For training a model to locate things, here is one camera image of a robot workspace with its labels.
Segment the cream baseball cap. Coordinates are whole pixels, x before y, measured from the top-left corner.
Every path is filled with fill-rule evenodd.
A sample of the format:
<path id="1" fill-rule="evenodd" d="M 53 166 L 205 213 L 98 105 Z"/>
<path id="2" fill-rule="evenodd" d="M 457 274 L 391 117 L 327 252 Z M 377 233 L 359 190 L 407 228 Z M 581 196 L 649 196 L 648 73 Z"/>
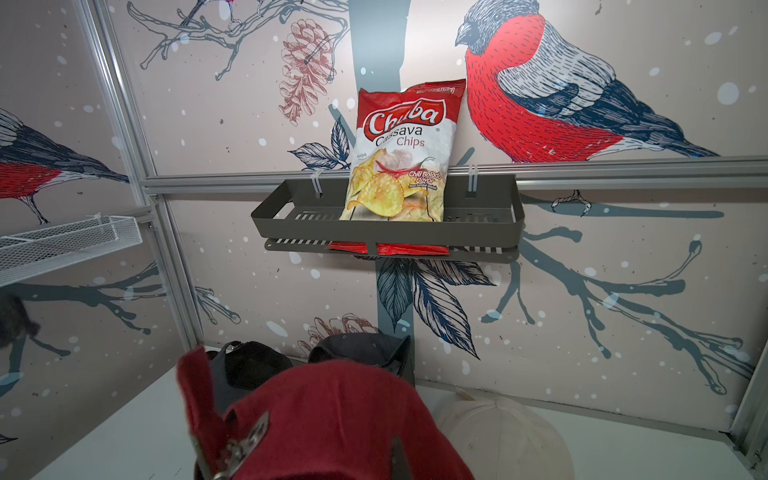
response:
<path id="1" fill-rule="evenodd" d="M 438 410 L 437 425 L 476 479 L 573 479 L 562 435 L 507 397 L 458 390 Z"/>

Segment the red baseball cap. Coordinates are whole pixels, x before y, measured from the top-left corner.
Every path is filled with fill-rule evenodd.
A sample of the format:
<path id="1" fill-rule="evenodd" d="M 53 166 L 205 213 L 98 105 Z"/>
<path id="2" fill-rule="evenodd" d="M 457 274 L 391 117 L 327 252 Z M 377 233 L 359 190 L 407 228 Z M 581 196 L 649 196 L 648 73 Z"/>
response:
<path id="1" fill-rule="evenodd" d="M 205 479 L 390 479 L 391 443 L 404 445 L 413 479 L 472 473 L 416 389 L 349 360 L 290 368 L 214 410 L 202 348 L 177 364 L 190 436 Z"/>

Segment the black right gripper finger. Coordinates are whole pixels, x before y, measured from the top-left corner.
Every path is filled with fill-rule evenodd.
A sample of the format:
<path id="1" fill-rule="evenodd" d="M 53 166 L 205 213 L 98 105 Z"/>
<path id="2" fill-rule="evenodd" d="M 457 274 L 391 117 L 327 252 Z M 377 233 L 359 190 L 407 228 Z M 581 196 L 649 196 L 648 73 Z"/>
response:
<path id="1" fill-rule="evenodd" d="M 390 466 L 391 480 L 413 479 L 404 445 L 402 444 L 401 439 L 398 437 L 394 437 L 392 439 Z"/>

